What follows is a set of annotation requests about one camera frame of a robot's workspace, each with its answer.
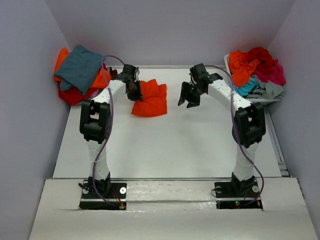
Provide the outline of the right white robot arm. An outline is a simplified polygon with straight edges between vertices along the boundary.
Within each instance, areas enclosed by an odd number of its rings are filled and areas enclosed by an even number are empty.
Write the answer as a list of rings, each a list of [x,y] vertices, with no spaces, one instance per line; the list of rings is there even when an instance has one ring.
[[[231,133],[237,145],[235,167],[230,181],[215,183],[216,197],[243,198],[250,191],[259,195],[260,187],[254,173],[259,171],[255,164],[258,144],[266,134],[263,105],[240,96],[231,80],[209,73],[203,63],[192,66],[189,75],[190,80],[181,84],[179,106],[186,103],[187,108],[198,107],[201,96],[206,94],[228,108],[231,114]]]

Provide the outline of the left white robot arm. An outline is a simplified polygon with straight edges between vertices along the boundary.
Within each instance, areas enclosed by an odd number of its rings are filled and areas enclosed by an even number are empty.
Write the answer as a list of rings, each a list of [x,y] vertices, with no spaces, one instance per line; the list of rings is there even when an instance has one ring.
[[[90,160],[87,185],[82,187],[101,199],[106,198],[111,191],[106,145],[113,129],[114,103],[117,97],[124,94],[130,101],[143,97],[139,74],[137,66],[124,64],[122,72],[107,81],[106,89],[81,104],[79,131],[86,141]]]

